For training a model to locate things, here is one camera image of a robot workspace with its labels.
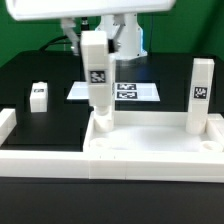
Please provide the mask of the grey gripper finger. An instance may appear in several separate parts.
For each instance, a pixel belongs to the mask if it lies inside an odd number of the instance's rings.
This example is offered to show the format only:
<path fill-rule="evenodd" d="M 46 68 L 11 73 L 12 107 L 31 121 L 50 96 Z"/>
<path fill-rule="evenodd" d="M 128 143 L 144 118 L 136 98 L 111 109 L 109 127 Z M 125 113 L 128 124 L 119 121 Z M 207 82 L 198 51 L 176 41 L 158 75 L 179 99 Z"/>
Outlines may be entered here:
<path fill-rule="evenodd" d="M 115 14 L 110 16 L 107 21 L 108 50 L 110 53 L 116 53 L 121 46 L 119 39 L 125 27 L 125 16 L 123 14 Z"/>
<path fill-rule="evenodd" d="M 79 50 L 79 37 L 75 33 L 74 28 L 76 27 L 75 21 L 73 18 L 62 18 L 61 19 L 61 28 L 63 33 L 71 41 L 71 50 L 75 56 L 78 56 L 80 53 Z"/>

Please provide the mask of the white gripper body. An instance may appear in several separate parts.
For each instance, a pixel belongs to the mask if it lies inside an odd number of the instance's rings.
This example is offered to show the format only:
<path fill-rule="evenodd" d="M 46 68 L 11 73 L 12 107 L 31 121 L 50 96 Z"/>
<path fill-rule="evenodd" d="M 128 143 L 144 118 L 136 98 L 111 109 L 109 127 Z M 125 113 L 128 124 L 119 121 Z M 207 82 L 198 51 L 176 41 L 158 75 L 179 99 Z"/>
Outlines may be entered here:
<path fill-rule="evenodd" d="M 176 0 L 5 0 L 17 21 L 169 11 Z"/>

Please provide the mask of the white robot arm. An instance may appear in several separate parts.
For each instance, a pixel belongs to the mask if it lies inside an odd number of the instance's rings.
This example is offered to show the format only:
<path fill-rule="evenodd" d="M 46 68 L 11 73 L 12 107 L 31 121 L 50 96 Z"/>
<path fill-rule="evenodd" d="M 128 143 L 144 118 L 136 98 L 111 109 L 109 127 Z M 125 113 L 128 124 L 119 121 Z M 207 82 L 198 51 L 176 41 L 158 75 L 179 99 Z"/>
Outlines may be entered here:
<path fill-rule="evenodd" d="M 100 16 L 96 32 L 105 31 L 118 52 L 118 60 L 144 57 L 143 30 L 138 13 L 169 11 L 176 0 L 5 0 L 7 11 L 17 21 L 60 19 L 64 34 L 79 54 L 75 19 Z"/>

